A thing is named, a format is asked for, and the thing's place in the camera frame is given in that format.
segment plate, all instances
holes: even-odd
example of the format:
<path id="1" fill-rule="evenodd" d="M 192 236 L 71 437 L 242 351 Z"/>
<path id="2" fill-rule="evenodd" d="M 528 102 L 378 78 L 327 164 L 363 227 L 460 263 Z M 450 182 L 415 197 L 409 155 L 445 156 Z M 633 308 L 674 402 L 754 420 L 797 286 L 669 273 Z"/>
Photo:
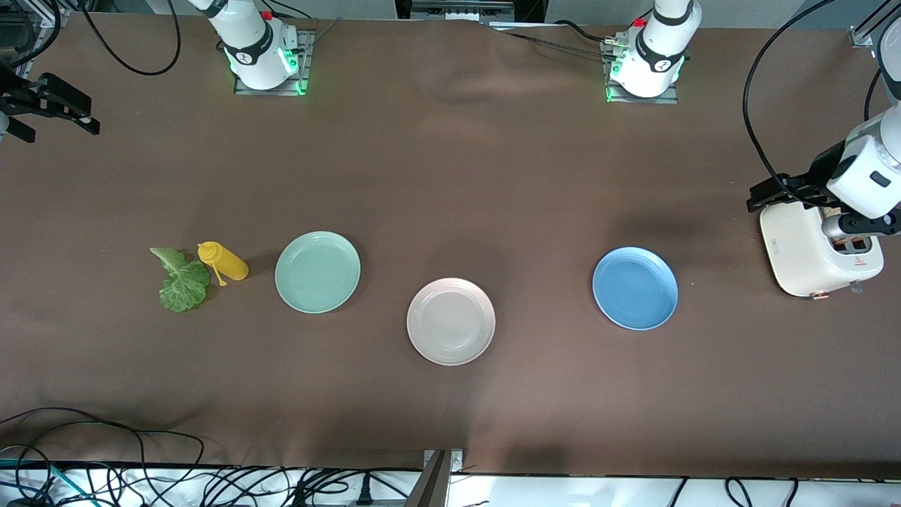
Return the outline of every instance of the plate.
<path id="1" fill-rule="evenodd" d="M 495 335 L 495 309 L 475 283 L 444 278 L 423 287 L 406 313 L 406 331 L 423 357 L 443 366 L 466 364 Z"/>
<path id="2" fill-rule="evenodd" d="M 350 298 L 359 283 L 359 255 L 342 235 L 318 231 L 298 237 L 276 264 L 276 289 L 287 305 L 324 313 Z"/>
<path id="3" fill-rule="evenodd" d="M 654 252 L 627 246 L 604 256 L 592 279 L 597 306 L 607 318 L 634 331 L 666 322 L 676 311 L 673 271 Z"/>

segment mustard bottle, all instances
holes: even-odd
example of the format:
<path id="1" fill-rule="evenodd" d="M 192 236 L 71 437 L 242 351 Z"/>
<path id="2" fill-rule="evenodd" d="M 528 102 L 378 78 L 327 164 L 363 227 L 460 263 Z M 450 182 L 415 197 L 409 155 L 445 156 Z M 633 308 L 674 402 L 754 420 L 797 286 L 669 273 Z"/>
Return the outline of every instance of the mustard bottle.
<path id="1" fill-rule="evenodd" d="M 219 273 L 234 281 L 239 281 L 247 278 L 247 272 L 250 270 L 246 262 L 215 241 L 199 244 L 197 246 L 197 257 L 200 257 L 201 262 L 213 268 L 213 272 L 216 273 L 216 278 L 219 280 L 219 285 L 223 287 L 228 285 L 228 283 L 223 280 L 223 277 L 219 276 Z"/>

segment bottle cap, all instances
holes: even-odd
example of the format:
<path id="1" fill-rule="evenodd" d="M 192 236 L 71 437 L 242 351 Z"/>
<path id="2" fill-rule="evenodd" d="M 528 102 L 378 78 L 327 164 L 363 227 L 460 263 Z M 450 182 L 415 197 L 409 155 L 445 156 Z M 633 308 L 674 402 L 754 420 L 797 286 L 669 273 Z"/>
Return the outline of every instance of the bottle cap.
<path id="1" fill-rule="evenodd" d="M 197 257 L 204 264 L 212 264 L 219 261 L 223 255 L 223 246 L 215 241 L 207 241 L 197 245 Z"/>

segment metal frame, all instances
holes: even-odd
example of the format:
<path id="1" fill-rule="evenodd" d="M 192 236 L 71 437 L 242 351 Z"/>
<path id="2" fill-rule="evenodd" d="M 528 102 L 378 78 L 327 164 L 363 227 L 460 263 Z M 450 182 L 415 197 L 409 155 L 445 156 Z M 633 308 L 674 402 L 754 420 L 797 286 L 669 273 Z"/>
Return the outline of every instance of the metal frame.
<path id="1" fill-rule="evenodd" d="M 514 3 L 510 0 L 413 0 L 410 19 L 512 22 L 515 19 Z"/>
<path id="2" fill-rule="evenodd" d="M 614 39 L 609 43 L 600 43 L 601 52 L 605 56 L 613 57 L 612 59 L 604 59 L 604 82 L 607 90 L 607 102 L 629 102 L 634 104 L 678 104 L 678 94 L 676 93 L 676 85 L 670 84 L 669 87 L 657 97 L 636 97 L 632 95 L 623 85 L 619 84 L 611 78 L 614 68 L 620 65 L 624 51 L 629 47 L 629 33 L 617 32 Z"/>
<path id="3" fill-rule="evenodd" d="M 874 44 L 873 36 L 877 35 L 879 29 L 888 22 L 895 21 L 897 16 L 893 17 L 893 14 L 896 14 L 899 9 L 901 9 L 901 0 L 885 0 L 862 22 L 848 29 L 851 45 L 855 48 L 872 46 Z"/>
<path id="4" fill-rule="evenodd" d="M 257 90 L 249 88 L 235 75 L 234 93 L 236 95 L 268 95 L 277 97 L 306 95 L 306 87 L 310 82 L 310 67 L 313 65 L 313 46 L 315 41 L 316 30 L 297 31 L 297 48 L 299 49 L 296 55 L 297 72 L 288 76 L 281 85 L 268 90 Z"/>
<path id="5" fill-rule="evenodd" d="M 429 463 L 423 474 L 419 476 L 413 491 L 404 502 L 404 507 L 444 507 L 448 499 L 448 486 L 451 483 L 451 466 L 454 457 L 450 450 L 432 452 Z"/>
<path id="6" fill-rule="evenodd" d="M 429 465 L 429 460 L 432 459 L 435 452 L 433 450 L 425 451 L 425 459 L 423 461 L 423 467 Z M 463 449 L 451 449 L 450 450 L 450 470 L 452 472 L 459 472 L 463 469 Z"/>

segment black cable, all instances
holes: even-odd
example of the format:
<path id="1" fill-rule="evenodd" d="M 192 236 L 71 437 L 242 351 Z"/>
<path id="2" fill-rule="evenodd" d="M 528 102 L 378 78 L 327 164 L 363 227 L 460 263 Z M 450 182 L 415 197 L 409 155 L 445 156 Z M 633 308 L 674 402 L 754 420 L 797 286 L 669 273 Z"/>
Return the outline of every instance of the black cable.
<path id="1" fill-rule="evenodd" d="M 604 53 L 599 53 L 597 51 L 589 51 L 589 50 L 583 50 L 581 48 L 574 48 L 572 46 L 567 46 L 566 44 L 560 44 L 558 42 L 553 42 L 553 41 L 545 41 L 544 39 L 538 39 L 536 37 L 531 37 L 529 35 L 522 35 L 521 33 L 512 33 L 512 32 L 506 32 L 506 31 L 504 31 L 504 33 L 506 33 L 507 35 L 510 35 L 511 37 L 516 37 L 518 39 L 525 39 L 527 41 L 532 41 L 536 44 L 540 44 L 542 46 L 548 46 L 550 48 L 556 48 L 561 51 L 571 51 L 574 53 L 579 53 L 579 54 L 584 54 L 587 56 L 593 56 L 595 58 L 600 58 L 602 60 L 613 60 L 614 59 L 613 55 L 605 55 Z"/>
<path id="2" fill-rule="evenodd" d="M 56 503 L 57 507 L 62 507 L 63 505 L 68 505 L 70 503 L 75 502 L 99 502 L 105 503 L 107 505 L 111 505 L 112 507 L 120 507 L 116 502 L 110 502 L 109 500 L 105 500 L 103 498 L 96 498 L 94 496 L 72 496 L 69 498 L 64 498 Z"/>
<path id="3" fill-rule="evenodd" d="M 298 491 L 296 491 L 293 496 L 295 496 L 294 501 L 291 503 L 292 507 L 296 507 L 298 505 L 305 505 L 306 501 L 309 500 L 312 505 L 315 505 L 314 497 L 317 494 L 337 494 L 344 493 L 350 489 L 350 485 L 345 483 L 344 480 L 354 475 L 371 473 L 373 470 L 344 470 L 340 468 L 324 468 L 321 471 L 315 473 L 309 479 L 306 478 L 306 473 L 301 476 L 301 480 L 298 482 Z M 340 485 L 344 486 L 344 489 L 340 490 L 327 490 L 326 488 L 331 488 L 332 486 Z"/>
<path id="4" fill-rule="evenodd" d="M 94 32 L 94 35 L 96 36 L 97 40 L 100 41 L 100 43 L 106 49 L 106 52 L 110 53 L 110 56 L 112 56 L 114 60 L 118 61 L 120 65 L 122 65 L 126 69 L 130 70 L 131 72 L 134 72 L 135 74 L 139 74 L 141 76 L 159 76 L 161 74 L 165 74 L 165 73 L 169 72 L 170 69 L 175 67 L 176 62 L 178 61 L 178 57 L 181 55 L 181 27 L 178 26 L 178 14 L 176 14 L 176 12 L 175 12 L 175 6 L 172 4 L 172 0 L 166 0 L 166 3 L 168 4 L 169 11 L 172 13 L 172 23 L 175 24 L 175 54 L 172 55 L 172 60 L 166 65 L 166 67 L 163 67 L 160 70 L 136 69 L 135 67 L 132 67 L 131 65 L 126 63 L 125 60 L 120 58 L 119 55 L 116 54 L 115 51 L 113 51 L 113 48 L 111 48 L 110 45 L 108 43 L 106 43 L 106 39 L 104 39 L 104 36 L 100 33 L 99 30 L 97 30 L 97 25 L 95 25 L 94 20 L 91 19 L 91 14 L 87 11 L 84 1 L 83 0 L 76 0 L 76 1 L 78 2 L 78 7 L 81 9 L 81 13 L 84 14 L 85 19 L 87 19 L 87 24 L 89 24 L 91 26 L 91 30 Z"/>
<path id="5" fill-rule="evenodd" d="M 22 26 L 25 28 L 25 35 L 27 38 L 25 39 L 25 44 L 20 44 L 14 47 L 16 52 L 24 53 L 26 52 L 34 43 L 37 41 L 37 37 L 34 35 L 34 25 L 32 24 L 31 18 L 28 17 L 28 13 L 25 12 L 25 9 L 22 8 L 22 4 L 19 3 L 19 0 L 13 0 L 10 2 L 10 7 L 15 4 L 15 11 L 22 18 Z"/>
<path id="6" fill-rule="evenodd" d="M 92 489 L 91 493 L 93 493 L 93 494 L 110 493 L 110 496 L 112 496 L 116 502 L 119 502 L 119 501 L 121 501 L 121 499 L 125 493 L 125 490 L 128 489 L 128 490 L 131 490 L 132 493 L 136 494 L 138 496 L 138 498 L 141 498 L 142 503 L 147 503 L 147 500 L 144 498 L 144 495 L 141 494 L 140 491 L 138 491 L 137 489 L 134 488 L 135 484 L 142 483 L 142 482 L 146 481 L 147 479 L 138 478 L 131 482 L 128 482 L 124 478 L 124 474 L 127 471 L 127 469 L 125 469 L 125 468 L 122 470 L 121 473 L 119 473 L 119 471 L 117 471 L 115 468 L 113 468 L 103 462 L 95 461 L 95 462 L 88 462 L 88 463 L 97 464 L 97 465 L 100 465 L 100 466 L 103 466 L 106 468 L 106 491 L 104 490 L 104 488 L 101 488 L 99 491 L 97 491 L 96 489 Z M 115 488 L 113 488 L 113 475 L 115 476 L 115 479 L 119 482 L 119 484 Z M 163 478 L 161 478 L 161 477 L 152 477 L 151 479 L 154 481 L 158 481 L 158 482 L 178 481 L 178 479 L 169 479 L 169 480 L 164 481 Z"/>
<path id="7" fill-rule="evenodd" d="M 53 480 L 53 476 L 50 472 L 50 459 L 47 457 L 47 455 L 44 454 L 40 449 L 35 447 L 33 444 L 13 444 L 11 446 L 6 446 L 6 447 L 0 449 L 0 454 L 3 454 L 4 452 L 6 452 L 10 449 L 22 449 L 23 450 L 23 452 L 19 455 L 19 458 L 16 459 L 16 461 L 15 461 L 15 486 L 19 488 L 19 493 L 21 493 L 23 497 L 29 498 L 31 500 L 34 500 L 34 498 L 35 498 L 33 496 L 32 497 L 28 496 L 28 494 L 25 492 L 24 486 L 22 486 L 21 477 L 19 476 L 19 473 L 21 472 L 21 469 L 22 469 L 22 461 L 25 459 L 25 456 L 28 454 L 28 451 L 32 451 L 35 454 L 37 454 L 38 456 L 40 456 L 44 462 L 44 465 L 47 466 L 47 476 L 44 479 L 43 485 L 41 486 L 41 491 L 46 493 L 50 489 L 50 483 Z"/>
<path id="8" fill-rule="evenodd" d="M 333 471 L 336 469 L 323 468 L 317 472 L 314 472 L 314 470 L 315 469 L 313 469 L 313 468 L 304 470 L 304 472 L 300 475 L 300 479 L 297 481 L 297 486 L 296 486 L 295 490 L 287 496 L 285 501 L 282 503 L 282 507 L 286 507 L 288 505 L 290 505 L 290 507 L 306 505 L 306 498 L 308 496 L 306 493 L 307 485 L 311 484 L 312 482 L 314 482 L 316 479 L 322 477 L 323 475 L 333 473 Z M 311 476 L 310 478 L 307 478 L 306 477 L 307 474 L 310 474 L 311 472 L 314 472 L 314 475 Z"/>
<path id="9" fill-rule="evenodd" d="M 798 486 L 797 477 L 792 477 L 791 481 L 792 481 L 791 493 L 788 494 L 788 498 L 786 499 L 785 507 L 791 507 L 791 503 L 795 500 L 795 495 L 797 494 L 797 486 Z"/>
<path id="10" fill-rule="evenodd" d="M 175 507 L 175 505 L 173 505 L 172 503 L 170 503 L 168 500 L 166 500 L 166 499 L 164 498 L 164 495 L 165 495 L 168 491 L 170 491 L 173 487 L 175 487 L 176 484 L 172 484 L 169 488 L 166 488 L 165 490 L 163 490 L 162 493 L 160 493 L 160 492 L 153 486 L 153 482 L 150 480 L 150 475 L 149 475 L 149 473 L 148 473 L 148 471 L 147 471 L 147 459 L 146 459 L 147 455 L 146 455 L 146 449 L 145 449 L 145 447 L 144 447 L 144 440 L 143 440 L 143 438 L 141 437 L 141 434 L 145 434 L 145 435 L 157 435 L 157 434 L 159 434 L 159 435 L 174 435 L 174 436 L 178 436 L 178 437 L 189 438 L 189 439 L 194 440 L 195 442 L 197 442 L 197 444 L 199 444 L 199 446 L 200 446 L 199 451 L 198 451 L 198 453 L 197 453 L 197 458 L 196 458 L 196 460 L 194 461 L 194 463 L 191 465 L 191 467 L 188 468 L 188 471 L 185 473 L 184 477 L 189 476 L 189 475 L 191 474 L 191 472 L 194 471 L 194 468 L 200 463 L 200 460 L 203 459 L 203 456 L 204 456 L 204 451 L 205 451 L 205 444 L 204 444 L 204 441 L 203 441 L 202 439 L 198 438 L 198 437 L 195 437 L 194 435 L 189 435 L 189 434 L 187 434 L 187 433 L 182 433 L 182 432 L 180 432 L 180 431 L 174 431 L 174 430 L 169 430 L 169 429 L 134 429 L 134 428 L 132 428 L 132 427 L 130 427 L 130 426 L 128 426 L 128 425 L 122 424 L 122 423 L 120 423 L 120 422 L 115 422 L 115 421 L 112 421 L 112 420 L 103 419 L 103 418 L 97 417 L 97 416 L 94 415 L 94 414 L 91 414 L 90 412 L 86 412 L 86 411 L 84 411 L 84 410 L 79 410 L 79 409 L 71 409 L 71 408 L 69 408 L 69 407 L 39 407 L 39 408 L 37 408 L 37 409 L 26 410 L 25 412 L 21 412 L 21 413 L 16 414 L 16 415 L 14 415 L 14 416 L 12 416 L 12 417 L 8 417 L 8 418 L 6 418 L 6 419 L 0 420 L 0 425 L 3 425 L 3 424 L 5 424 L 5 423 L 10 422 L 10 421 L 13 421 L 13 420 L 15 420 L 15 419 L 20 419 L 20 418 L 23 418 L 23 417 L 26 417 L 26 416 L 29 416 L 29 415 L 32 415 L 32 414 L 34 414 L 34 413 L 41 412 L 41 411 L 63 411 L 63 412 L 68 412 L 68 413 L 78 414 L 78 415 L 80 415 L 80 416 L 83 416 L 83 417 L 86 417 L 86 418 L 90 419 L 90 420 L 87 420 L 87 421 L 75 421 L 75 422 L 69 422 L 69 423 L 65 423 L 65 424 L 62 424 L 62 425 L 58 425 L 56 428 L 50 429 L 50 430 L 44 432 L 43 435 L 41 435 L 42 437 L 45 436 L 45 435 L 47 435 L 47 434 L 49 434 L 49 433 L 51 433 L 52 431 L 55 431 L 56 429 L 59 429 L 59 428 L 65 428 L 65 427 L 67 427 L 67 426 L 73 426 L 73 425 L 76 425 L 76 424 L 88 424 L 88 423 L 99 423 L 99 424 L 103 424 L 103 425 L 105 425 L 105 426 L 109 426 L 109 427 L 111 427 L 111 428 L 123 429 L 123 430 L 125 430 L 125 431 L 130 432 L 130 433 L 135 437 L 135 439 L 138 441 L 138 446 L 139 446 L 140 451 L 141 451 L 141 454 L 140 454 L 140 456 L 141 456 L 141 469 L 143 470 L 144 477 L 147 478 L 147 481 L 148 481 L 148 482 L 147 482 L 147 486 L 154 492 L 154 494 L 157 495 L 157 498 L 155 498 L 153 501 L 151 501 L 150 503 L 148 503 L 148 504 L 147 504 L 147 507 L 152 507 L 153 504 L 154 504 L 156 501 L 163 501 L 163 502 L 164 502 L 166 505 L 168 505 L 169 507 Z"/>
<path id="11" fill-rule="evenodd" d="M 538 4 L 544 5 L 544 0 L 535 0 L 535 3 L 532 4 L 532 8 L 529 9 L 529 12 L 525 13 L 525 16 L 523 16 L 523 18 L 520 19 L 519 21 L 526 23 L 526 20 L 529 19 L 529 16 L 532 15 L 533 12 L 535 12 L 535 7 L 537 7 Z"/>
<path id="12" fill-rule="evenodd" d="M 39 490 L 38 488 L 32 488 L 32 487 L 30 487 L 30 486 L 23 486 L 23 485 L 21 485 L 21 484 L 7 483 L 6 481 L 0 481 L 0 486 L 2 486 L 2 487 L 7 487 L 7 488 L 14 488 L 14 489 L 19 490 L 19 492 L 21 492 L 22 490 L 34 492 L 34 496 L 30 497 L 30 496 L 28 496 L 27 494 L 25 494 L 24 497 L 27 498 L 27 499 L 29 499 L 29 500 L 32 500 L 32 501 L 33 501 L 33 500 L 34 500 L 35 498 L 37 498 L 38 496 L 43 496 L 43 497 L 45 497 L 45 498 L 47 499 L 47 503 L 48 503 L 51 507 L 54 505 L 53 499 L 50 498 L 50 495 L 49 495 L 47 492 L 44 492 L 44 491 L 42 491 L 42 490 Z"/>
<path id="13" fill-rule="evenodd" d="M 267 479 L 269 479 L 270 477 L 272 477 L 272 476 L 274 476 L 274 475 L 277 475 L 277 474 L 281 474 L 281 473 L 284 472 L 285 470 L 286 470 L 286 469 L 285 469 L 284 467 L 280 467 L 280 468 L 278 468 L 275 472 L 272 472 L 272 473 L 270 473 L 270 474 L 268 474 L 268 475 L 264 475 L 262 478 L 260 478 L 259 480 L 257 480 L 257 482 L 255 482 L 255 483 L 253 483 L 253 484 L 247 486 L 246 488 L 241 488 L 241 487 L 239 487 L 239 486 L 236 484 L 235 487 L 238 488 L 239 491 L 242 491 L 242 494 L 239 494 L 239 495 L 236 496 L 235 498 L 231 499 L 229 502 L 223 503 L 223 505 L 234 505 L 235 503 L 238 502 L 238 500 L 239 500 L 240 498 L 243 498 L 244 496 L 250 496 L 251 498 L 254 498 L 254 495 L 253 495 L 252 493 L 250 493 L 250 490 L 252 490 L 254 487 L 256 487 L 256 486 L 262 484 L 263 482 L 265 482 L 265 481 L 266 481 Z M 222 490 L 220 490 L 219 493 L 217 493 L 216 496 L 214 496 L 213 499 L 210 501 L 210 505 L 211 505 L 211 506 L 216 505 L 216 502 L 215 502 L 216 499 L 219 498 L 219 495 L 222 494 L 222 493 L 223 493 L 224 491 L 226 491 L 227 489 L 228 489 L 228 488 L 225 487 L 225 488 L 223 488 Z"/>
<path id="14" fill-rule="evenodd" d="M 291 5 L 288 5 L 288 4 L 282 4 L 278 0 L 269 0 L 269 1 L 275 5 L 281 5 L 282 7 L 285 7 L 286 9 L 290 9 L 290 10 L 302 15 L 303 17 L 305 17 L 307 19 L 313 19 L 313 17 L 310 14 L 307 14 L 304 11 L 301 11 L 300 9 L 298 9 L 296 7 L 292 7 Z"/>
<path id="15" fill-rule="evenodd" d="M 222 492 L 227 490 L 229 487 L 235 487 L 235 488 L 240 489 L 240 487 L 236 484 L 237 481 L 240 481 L 244 477 L 246 477 L 260 469 L 262 469 L 262 468 L 256 467 L 256 466 L 249 466 L 246 468 L 236 468 L 236 469 L 232 470 L 231 472 L 229 472 L 228 474 L 211 478 L 204 485 L 204 491 L 203 491 L 204 494 L 200 498 L 200 507 L 205 507 L 208 503 L 212 504 L 213 502 L 215 502 L 215 499 L 219 498 L 219 495 L 222 494 Z M 209 496 L 212 495 L 216 491 L 217 487 L 222 487 L 222 489 L 212 499 L 208 499 Z"/>
<path id="16" fill-rule="evenodd" d="M 555 21 L 554 24 L 565 24 L 567 26 L 570 26 L 573 28 L 573 30 L 578 32 L 579 35 L 581 35 L 582 37 L 585 37 L 586 39 L 588 39 L 590 41 L 595 41 L 595 42 L 603 42 L 604 41 L 604 37 L 598 37 L 597 35 L 592 35 L 591 33 L 588 33 L 586 31 L 582 30 L 581 26 L 573 23 L 570 20 L 560 19 L 560 20 Z"/>
<path id="17" fill-rule="evenodd" d="M 747 505 L 739 502 L 738 499 L 733 496 L 732 490 L 729 487 L 733 482 L 737 483 L 738 487 L 740 487 L 742 489 L 742 493 L 744 494 L 744 499 L 748 503 Z M 748 495 L 748 490 L 744 489 L 744 484 L 742 483 L 741 479 L 739 479 L 737 477 L 729 477 L 728 479 L 726 479 L 724 486 L 726 488 L 726 495 L 729 497 L 729 500 L 733 501 L 733 503 L 736 505 L 736 507 L 754 507 L 751 504 L 751 496 Z"/>
<path id="18" fill-rule="evenodd" d="M 388 481 L 386 481 L 385 479 L 382 479 L 381 477 L 378 477 L 378 476 L 376 476 L 376 475 L 374 475 L 374 474 L 370 474 L 370 475 L 371 475 L 371 477 L 372 477 L 372 480 L 374 480 L 374 481 L 376 481 L 376 482 L 378 482 L 378 483 L 382 483 L 385 487 L 387 487 L 388 489 L 394 490 L 395 493 L 397 493 L 397 494 L 403 496 L 404 498 L 409 498 L 410 495 L 407 494 L 407 493 L 404 493 L 403 491 L 401 491 L 401 489 L 398 488 L 397 486 L 395 486 L 395 485 L 393 485 L 393 484 L 390 484 L 390 483 L 389 483 Z"/>
<path id="19" fill-rule="evenodd" d="M 685 487 L 685 484 L 688 482 L 688 477 L 682 477 L 682 482 L 678 484 L 676 488 L 676 492 L 673 493 L 672 500 L 669 501 L 669 507 L 676 507 L 676 502 L 678 502 L 678 496 L 682 494 L 682 488 Z"/>
<path id="20" fill-rule="evenodd" d="M 876 89 L 876 83 L 879 82 L 879 76 L 882 76 L 882 69 L 877 69 L 876 75 L 873 76 L 873 80 L 869 83 L 869 88 L 867 88 L 867 99 L 863 101 L 863 121 L 869 121 L 869 101 L 873 99 L 873 90 Z"/>
<path id="21" fill-rule="evenodd" d="M 763 167 L 767 169 L 769 176 L 773 179 L 773 181 L 776 182 L 776 184 L 783 192 L 785 192 L 795 200 L 798 200 L 810 207 L 816 207 L 817 205 L 805 198 L 801 198 L 795 193 L 794 190 L 790 189 L 788 185 L 786 185 L 785 182 L 782 181 L 782 179 L 776 173 L 776 170 L 773 169 L 772 164 L 769 163 L 767 154 L 763 151 L 763 147 L 760 145 L 760 141 L 758 141 L 757 135 L 754 133 L 754 128 L 751 126 L 751 117 L 748 114 L 748 97 L 751 94 L 751 80 L 754 79 L 754 72 L 757 71 L 757 66 L 760 65 L 760 60 L 763 58 L 763 55 L 766 54 L 769 46 L 773 45 L 773 42 L 776 41 L 779 35 L 781 35 L 785 30 L 788 30 L 791 25 L 797 23 L 798 20 L 804 18 L 808 14 L 825 5 L 831 4 L 834 1 L 835 0 L 821 0 L 820 2 L 808 7 L 800 14 L 797 14 L 793 18 L 788 20 L 769 37 L 769 40 L 767 40 L 767 42 L 763 44 L 763 47 L 760 48 L 760 52 L 757 53 L 757 57 L 754 58 L 754 62 L 751 64 L 751 70 L 748 72 L 748 78 L 744 82 L 744 93 L 742 95 L 742 117 L 744 118 L 744 126 L 748 130 L 748 136 L 751 138 L 751 142 L 754 144 L 754 149 L 757 150 L 757 154 L 760 156 L 760 161 L 763 162 Z"/>
<path id="22" fill-rule="evenodd" d="M 886 19 L 888 19 L 889 16 L 894 14 L 895 11 L 897 11 L 899 7 L 901 7 L 901 4 L 898 4 L 898 5 L 895 5 L 894 7 L 892 7 L 892 9 L 890 11 L 888 11 L 888 14 L 882 16 L 882 18 L 879 21 L 873 23 L 873 26 L 870 26 L 869 30 L 867 30 L 866 32 L 864 32 L 863 35 L 861 35 L 861 38 L 866 38 L 868 35 L 873 33 L 873 31 L 876 30 L 876 27 L 881 26 L 882 23 L 884 23 L 886 21 Z"/>
<path id="23" fill-rule="evenodd" d="M 359 487 L 359 497 L 357 497 L 357 505 L 372 505 L 374 502 L 372 500 L 372 491 L 369 487 L 369 482 L 372 479 L 372 474 L 367 472 L 363 475 L 363 482 Z"/>
<path id="24" fill-rule="evenodd" d="M 53 11 L 53 30 L 50 32 L 50 35 L 47 37 L 47 40 L 44 41 L 40 48 L 34 50 L 33 52 L 21 57 L 18 60 L 11 61 L 9 63 L 10 68 L 15 69 L 20 65 L 27 63 L 29 60 L 37 57 L 42 54 L 50 47 L 50 45 L 56 41 L 57 36 L 59 35 L 59 30 L 62 25 L 62 14 L 59 12 L 59 2 L 58 0 L 50 0 L 50 9 Z"/>
<path id="25" fill-rule="evenodd" d="M 882 9 L 885 9 L 885 8 L 886 8 L 886 5 L 888 5 L 888 3 L 891 2 L 891 1 L 892 1 L 892 0 L 886 0 L 885 2 L 883 2 L 882 5 L 880 5 L 879 7 L 877 7 L 872 13 L 869 13 L 869 16 L 867 16 L 867 19 L 865 19 L 865 20 L 861 21 L 860 23 L 858 23 L 858 26 L 863 26 L 864 24 L 867 24 L 867 21 L 873 19 L 873 16 L 875 16 L 876 13 L 879 12 L 879 11 L 881 11 Z"/>
<path id="26" fill-rule="evenodd" d="M 275 7 L 273 7 L 273 6 L 272 6 L 269 2 L 267 2 L 266 0 L 260 0 L 260 1 L 263 3 L 263 5 L 266 6 L 267 9 L 269 9 L 269 11 L 272 13 L 273 16 L 275 16 L 275 17 L 277 17 L 277 18 L 289 18 L 289 17 L 291 17 L 291 16 L 289 16 L 289 15 L 287 15 L 287 14 L 283 14 L 283 13 L 280 13 L 279 11 L 277 11 L 277 10 L 275 9 Z"/>

